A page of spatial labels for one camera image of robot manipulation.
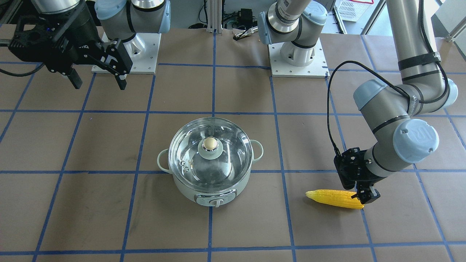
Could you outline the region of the yellow corn cob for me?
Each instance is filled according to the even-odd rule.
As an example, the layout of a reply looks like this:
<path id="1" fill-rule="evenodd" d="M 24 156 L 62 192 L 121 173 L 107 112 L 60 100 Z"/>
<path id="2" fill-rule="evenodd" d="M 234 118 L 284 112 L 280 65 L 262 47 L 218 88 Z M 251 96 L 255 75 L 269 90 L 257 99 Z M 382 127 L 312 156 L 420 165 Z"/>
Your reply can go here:
<path id="1" fill-rule="evenodd" d="M 322 204 L 348 209 L 363 209 L 364 204 L 356 197 L 355 192 L 331 189 L 318 189 L 305 192 L 306 197 Z"/>

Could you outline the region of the mint green electric pot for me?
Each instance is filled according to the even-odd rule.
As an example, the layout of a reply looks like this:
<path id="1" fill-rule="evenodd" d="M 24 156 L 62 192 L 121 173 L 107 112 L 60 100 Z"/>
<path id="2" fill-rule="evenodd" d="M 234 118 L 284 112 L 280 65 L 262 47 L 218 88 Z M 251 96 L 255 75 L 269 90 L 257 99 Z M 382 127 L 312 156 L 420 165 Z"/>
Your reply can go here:
<path id="1" fill-rule="evenodd" d="M 219 207 L 246 187 L 251 167 L 264 153 L 259 141 L 235 123 L 217 117 L 193 120 L 173 137 L 157 157 L 158 167 L 173 176 L 189 200 Z"/>

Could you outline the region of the glass pot lid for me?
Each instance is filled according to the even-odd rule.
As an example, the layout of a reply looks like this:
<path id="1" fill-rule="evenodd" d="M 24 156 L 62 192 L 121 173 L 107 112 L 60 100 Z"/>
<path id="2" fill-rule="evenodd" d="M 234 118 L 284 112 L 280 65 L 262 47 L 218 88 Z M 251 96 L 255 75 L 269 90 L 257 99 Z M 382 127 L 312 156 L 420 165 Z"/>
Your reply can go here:
<path id="1" fill-rule="evenodd" d="M 252 140 L 235 123 L 199 118 L 183 126 L 168 149 L 168 173 L 200 192 L 218 192 L 238 184 L 261 159 Z"/>

